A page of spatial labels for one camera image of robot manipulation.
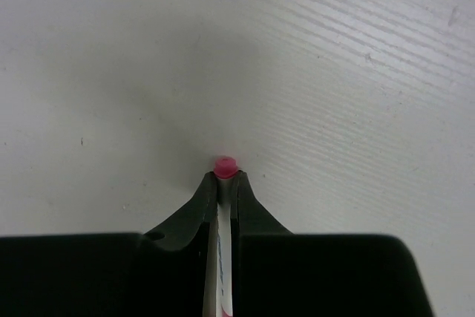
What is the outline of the pink capped white marker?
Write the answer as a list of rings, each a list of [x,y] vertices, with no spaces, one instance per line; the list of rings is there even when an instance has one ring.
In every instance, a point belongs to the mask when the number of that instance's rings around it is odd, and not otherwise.
[[[232,183],[238,173],[236,160],[220,157],[213,173],[217,179],[217,214],[209,235],[206,263],[204,316],[232,316]]]

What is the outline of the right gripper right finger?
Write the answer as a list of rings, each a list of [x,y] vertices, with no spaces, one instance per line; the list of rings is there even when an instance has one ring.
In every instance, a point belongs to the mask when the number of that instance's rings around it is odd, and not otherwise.
[[[232,187],[236,316],[431,316],[416,262],[397,237],[296,234],[256,199],[248,175]]]

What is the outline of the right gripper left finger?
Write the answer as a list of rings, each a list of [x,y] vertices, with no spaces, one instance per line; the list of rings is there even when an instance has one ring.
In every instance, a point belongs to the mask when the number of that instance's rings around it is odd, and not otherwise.
[[[1,240],[3,316],[214,316],[217,181],[146,233]]]

